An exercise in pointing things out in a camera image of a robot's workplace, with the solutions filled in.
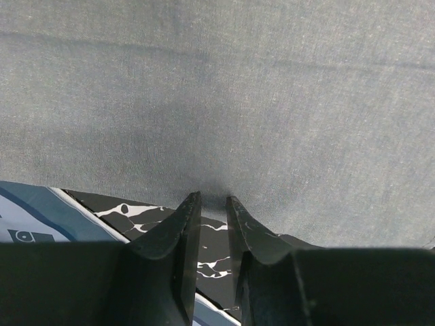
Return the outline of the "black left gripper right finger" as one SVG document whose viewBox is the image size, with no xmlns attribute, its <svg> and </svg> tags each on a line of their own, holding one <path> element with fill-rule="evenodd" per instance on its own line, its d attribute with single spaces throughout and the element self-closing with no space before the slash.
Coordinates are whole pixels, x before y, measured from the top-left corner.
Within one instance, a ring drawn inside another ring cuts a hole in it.
<svg viewBox="0 0 435 326">
<path fill-rule="evenodd" d="M 226 200 L 243 325 L 433 325 L 434 252 L 292 245 Z"/>
</svg>

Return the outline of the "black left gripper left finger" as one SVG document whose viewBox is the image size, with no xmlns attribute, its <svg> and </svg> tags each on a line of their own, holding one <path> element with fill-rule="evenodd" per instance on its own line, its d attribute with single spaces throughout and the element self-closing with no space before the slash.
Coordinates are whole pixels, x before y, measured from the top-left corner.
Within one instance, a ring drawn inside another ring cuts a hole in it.
<svg viewBox="0 0 435 326">
<path fill-rule="evenodd" d="M 201 224 L 193 192 L 137 239 L 76 241 L 44 221 L 1 244 L 2 325 L 191 325 Z"/>
</svg>

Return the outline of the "grey button shirt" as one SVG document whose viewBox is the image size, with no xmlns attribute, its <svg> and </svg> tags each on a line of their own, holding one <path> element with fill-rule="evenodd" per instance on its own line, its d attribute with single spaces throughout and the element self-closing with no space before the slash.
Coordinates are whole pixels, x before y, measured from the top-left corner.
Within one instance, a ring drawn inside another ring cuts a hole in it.
<svg viewBox="0 0 435 326">
<path fill-rule="evenodd" d="M 431 249 L 434 2 L 2 1 L 1 178 Z"/>
</svg>

